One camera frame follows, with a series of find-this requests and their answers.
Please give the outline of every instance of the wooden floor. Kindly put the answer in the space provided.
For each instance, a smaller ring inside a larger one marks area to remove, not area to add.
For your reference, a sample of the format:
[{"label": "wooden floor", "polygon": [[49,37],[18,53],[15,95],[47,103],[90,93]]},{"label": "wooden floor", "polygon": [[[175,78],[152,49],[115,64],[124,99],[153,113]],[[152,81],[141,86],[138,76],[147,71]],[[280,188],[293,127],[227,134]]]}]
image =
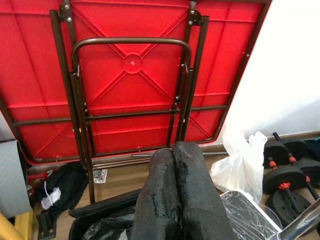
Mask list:
[{"label": "wooden floor", "polygon": [[[207,165],[208,167],[211,164],[219,159],[223,158],[220,156],[216,157],[208,157]],[[134,166],[126,166],[126,167],[118,167],[112,168],[108,170],[107,180],[105,184],[95,184],[95,199],[96,201],[105,200],[120,194],[124,194],[136,189],[140,189],[143,187],[144,182],[146,181],[148,176],[148,164],[134,165]],[[302,189],[300,191],[311,203],[314,202],[310,193]],[[267,199],[267,195],[263,196],[262,203]],[[84,207],[90,204],[89,200],[89,189],[88,187],[85,189],[83,196],[76,208]],[[37,206],[34,210],[34,216],[41,212],[41,207]],[[68,211],[63,212],[57,220],[57,228],[56,228],[56,240],[67,240],[69,236],[69,230],[74,218],[68,215]],[[32,239],[36,240],[38,236],[38,223],[34,218],[33,220],[33,231],[32,231]],[[307,236],[301,237],[301,240],[320,240],[316,231],[311,232]]]}]

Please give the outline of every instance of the yellow object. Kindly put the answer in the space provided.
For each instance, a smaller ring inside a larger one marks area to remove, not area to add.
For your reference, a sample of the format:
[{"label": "yellow object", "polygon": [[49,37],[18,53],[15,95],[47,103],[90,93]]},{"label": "yellow object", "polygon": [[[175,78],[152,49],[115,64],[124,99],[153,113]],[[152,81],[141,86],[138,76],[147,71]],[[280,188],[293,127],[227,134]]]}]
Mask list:
[{"label": "yellow object", "polygon": [[34,212],[32,209],[29,212],[15,216],[14,226],[23,236],[24,240],[31,240],[33,216]]},{"label": "yellow object", "polygon": [[17,215],[15,227],[0,213],[0,240],[31,240],[33,213]]}]

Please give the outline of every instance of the dumbbell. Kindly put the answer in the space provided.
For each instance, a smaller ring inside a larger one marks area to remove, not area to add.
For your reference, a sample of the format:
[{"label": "dumbbell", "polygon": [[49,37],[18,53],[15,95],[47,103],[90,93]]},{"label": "dumbbell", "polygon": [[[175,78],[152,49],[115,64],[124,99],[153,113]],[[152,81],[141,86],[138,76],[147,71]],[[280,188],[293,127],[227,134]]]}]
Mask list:
[{"label": "dumbbell", "polygon": [[[281,141],[276,132],[273,133],[273,136],[277,141]],[[313,198],[317,200],[319,195],[312,183],[318,183],[320,181],[320,162],[305,157],[305,155],[307,155],[308,148],[307,144],[302,140],[294,140],[292,142],[287,141],[284,145],[288,150],[289,162],[304,172],[306,175],[305,185]]]},{"label": "dumbbell", "polygon": [[273,194],[277,190],[283,192],[292,205],[292,208],[298,213],[302,213],[302,209],[296,202],[292,190],[301,189],[305,186],[306,175],[295,166],[284,166],[278,168],[275,160],[281,163],[288,161],[289,153],[287,148],[280,142],[267,142],[264,148],[264,167],[267,163],[272,169],[263,176],[262,189],[266,194]]}]

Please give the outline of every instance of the worn padding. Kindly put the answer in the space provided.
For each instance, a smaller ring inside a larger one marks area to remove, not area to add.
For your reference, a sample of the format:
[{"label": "worn padding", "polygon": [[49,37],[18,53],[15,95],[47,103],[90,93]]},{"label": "worn padding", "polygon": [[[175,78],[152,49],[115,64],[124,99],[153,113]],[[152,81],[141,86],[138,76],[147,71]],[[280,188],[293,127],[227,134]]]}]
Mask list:
[{"label": "worn padding", "polygon": [[192,240],[235,240],[200,147],[193,142],[177,142],[172,153],[184,233]]},{"label": "worn padding", "polygon": [[149,175],[136,202],[131,240],[176,240],[179,238],[178,200],[172,152],[154,153]]}]

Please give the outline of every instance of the dumbbell plate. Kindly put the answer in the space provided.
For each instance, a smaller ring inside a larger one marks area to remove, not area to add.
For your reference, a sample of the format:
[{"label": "dumbbell plate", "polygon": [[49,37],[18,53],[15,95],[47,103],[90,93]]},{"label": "dumbbell plate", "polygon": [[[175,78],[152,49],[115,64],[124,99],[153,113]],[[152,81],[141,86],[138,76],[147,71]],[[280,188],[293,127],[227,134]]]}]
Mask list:
[{"label": "dumbbell plate", "polygon": [[305,157],[308,154],[308,147],[305,141],[300,139],[283,139],[283,144],[288,148],[296,160]]},{"label": "dumbbell plate", "polygon": [[268,140],[264,145],[264,162],[263,166],[265,169],[269,168],[269,160],[271,157],[277,165],[287,165],[289,163],[288,149],[280,141]]},{"label": "dumbbell plate", "polygon": [[320,162],[309,157],[303,157],[295,162],[295,167],[300,168],[305,175],[311,179],[311,184],[316,185],[320,182]]},{"label": "dumbbell plate", "polygon": [[[311,204],[300,194],[291,191],[293,198],[295,199],[299,208],[304,211]],[[266,201],[265,203],[269,208],[271,208],[275,214],[279,217],[282,226],[286,227],[289,225],[299,214],[292,208],[292,205],[285,195],[285,193],[281,190],[275,191]]]},{"label": "dumbbell plate", "polygon": [[306,186],[306,175],[295,166],[283,166],[269,171],[263,176],[262,189],[266,194],[272,194],[282,183],[290,183],[290,189],[302,189]]}]

